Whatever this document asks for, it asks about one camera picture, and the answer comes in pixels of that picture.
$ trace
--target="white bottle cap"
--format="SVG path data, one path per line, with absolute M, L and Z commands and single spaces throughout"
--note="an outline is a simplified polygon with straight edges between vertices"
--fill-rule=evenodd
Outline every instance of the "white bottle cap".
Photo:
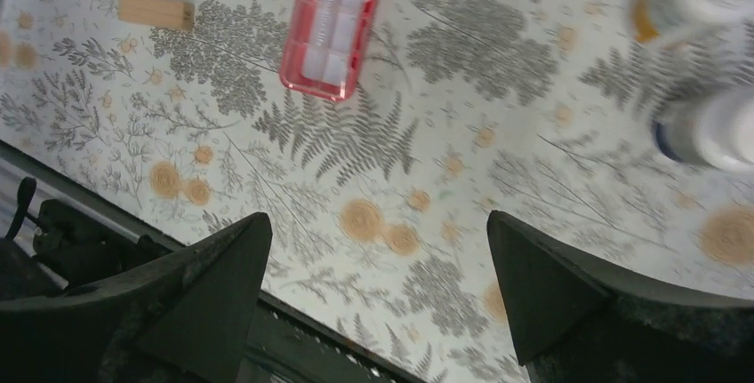
M 754 98 L 734 114 L 730 130 L 733 151 L 742 160 L 754 163 Z

